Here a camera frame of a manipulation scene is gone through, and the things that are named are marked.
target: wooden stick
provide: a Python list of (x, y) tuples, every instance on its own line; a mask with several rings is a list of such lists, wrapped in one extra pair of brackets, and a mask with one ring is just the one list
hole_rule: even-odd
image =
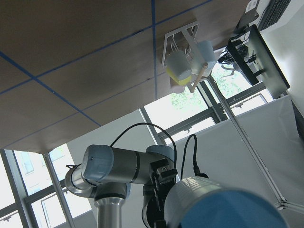
[(198, 77), (196, 78), (192, 88), (190, 89), (191, 93), (194, 93), (195, 87), (198, 85), (198, 83), (200, 82), (201, 78), (203, 77), (203, 74), (205, 72), (205, 70), (208, 68), (208, 63), (205, 63), (202, 67), (202, 69), (199, 72)]

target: white mug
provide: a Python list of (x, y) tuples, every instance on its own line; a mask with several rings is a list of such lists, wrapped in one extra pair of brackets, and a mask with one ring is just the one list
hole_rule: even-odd
[(167, 57), (167, 66), (180, 81), (186, 79), (192, 73), (187, 57), (180, 50), (171, 53)]

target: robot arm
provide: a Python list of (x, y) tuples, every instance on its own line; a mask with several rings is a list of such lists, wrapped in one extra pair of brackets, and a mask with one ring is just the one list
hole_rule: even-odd
[(173, 157), (168, 146), (151, 146), (143, 153), (91, 145), (83, 164), (67, 173), (66, 187), (95, 199), (98, 228), (122, 227), (121, 206), (130, 183), (144, 185), (142, 218), (148, 228), (288, 227), (277, 209), (246, 190), (204, 177), (175, 183)]

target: glass window pane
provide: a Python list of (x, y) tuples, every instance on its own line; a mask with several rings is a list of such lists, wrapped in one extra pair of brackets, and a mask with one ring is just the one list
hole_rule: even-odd
[(231, 107), (234, 115), (239, 115), (245, 113), (249, 110), (262, 106), (268, 102), (271, 102), (273, 99), (267, 89), (262, 90), (261, 92), (256, 93), (248, 97), (247, 99), (238, 102), (237, 104)]
[(65, 197), (73, 218), (92, 209), (87, 198), (76, 196), (69, 191), (65, 193)]
[(23, 227), (19, 213), (17, 211), (0, 218), (1, 228), (20, 228)]
[(0, 156), (0, 183), (1, 183), (1, 197), (0, 200), (0, 209), (7, 207), (10, 204), (15, 202), (13, 192), (10, 187), (10, 182), (6, 174), (2, 157)]
[(233, 71), (233, 65), (216, 64), (212, 70), (212, 76), (226, 99), (251, 87), (240, 72)]
[[(70, 192), (66, 192), (64, 195), (73, 218), (92, 209), (87, 198), (76, 196)], [(55, 193), (32, 203), (32, 207), (39, 228), (53, 228), (66, 222)]]
[[(52, 180), (42, 154), (15, 151), (15, 155), (28, 195), (34, 194), (35, 192), (52, 185)], [(50, 157), (53, 161), (58, 179), (63, 180), (68, 171), (66, 165), (74, 164), (67, 145), (61, 145), (52, 150), (50, 152)]]
[(183, 93), (169, 94), (146, 105), (144, 108), (153, 124), (168, 129), (206, 110), (208, 107), (197, 89), (194, 93), (190, 93), (186, 87)]
[[(193, 125), (188, 131), (181, 131), (181, 132), (176, 133), (175, 135), (172, 136), (172, 139), (174, 141), (183, 139), (185, 137), (188, 137), (191, 134), (195, 134), (203, 129), (211, 127), (214, 124), (215, 123), (214, 123), (212, 117), (209, 117), (208, 119), (205, 119), (205, 120)], [(165, 139), (165, 142), (166, 142), (166, 144), (171, 144), (171, 140), (168, 138)]]
[(32, 203), (32, 207), (39, 228), (54, 228), (66, 221), (55, 193)]

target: metal pole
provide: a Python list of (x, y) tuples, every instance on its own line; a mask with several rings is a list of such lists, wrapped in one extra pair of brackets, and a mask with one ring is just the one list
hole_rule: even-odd
[(101, 198), (94, 202), (98, 209), (97, 228), (122, 228), (122, 205), (120, 197)]
[(49, 153), (44, 153), (43, 154), (43, 159), (44, 159), (44, 161), (46, 163), (49, 175), (50, 175), (51, 180), (53, 182), (54, 189), (55, 189), (55, 191), (57, 193), (57, 196), (58, 196), (58, 199), (59, 199), (59, 203), (60, 203), (61, 208), (63, 210), (63, 214), (65, 215), (66, 220), (69, 223), (70, 227), (71, 228), (75, 228), (75, 224), (73, 222), (73, 218), (72, 218), (70, 209), (69, 209), (69, 207), (67, 205), (66, 198), (65, 198), (65, 196), (63, 194), (60, 182), (59, 182), (58, 177), (56, 175), (56, 172), (55, 172), (52, 160), (51, 160), (51, 158), (49, 156)]
[(246, 147), (248, 148), (252, 157), (254, 158), (255, 162), (257, 163), (259, 169), (261, 170), (261, 172), (262, 172), (263, 176), (265, 177), (267, 183), (269, 184), (271, 190), (274, 192), (275, 197), (277, 198), (277, 200), (280, 203), (285, 201), (285, 198), (283, 197), (281, 191), (279, 190), (279, 188), (277, 187), (276, 183), (274, 182), (272, 176), (270, 175), (268, 168), (263, 163), (261, 157), (259, 156), (256, 149), (254, 148), (250, 138), (247, 136), (245, 130), (242, 128), (242, 126), (236, 119), (236, 116), (233, 114), (227, 100), (225, 99), (225, 97), (223, 96), (221, 91), (219, 90), (216, 81), (211, 76), (208, 76), (207, 79), (208, 79), (212, 89), (214, 90), (215, 94), (217, 95), (220, 103), (222, 104), (223, 108), (225, 109), (227, 115), (229, 116), (230, 120), (232, 121), (233, 125), (235, 126), (237, 132), (241, 136), (243, 142), (245, 143)]

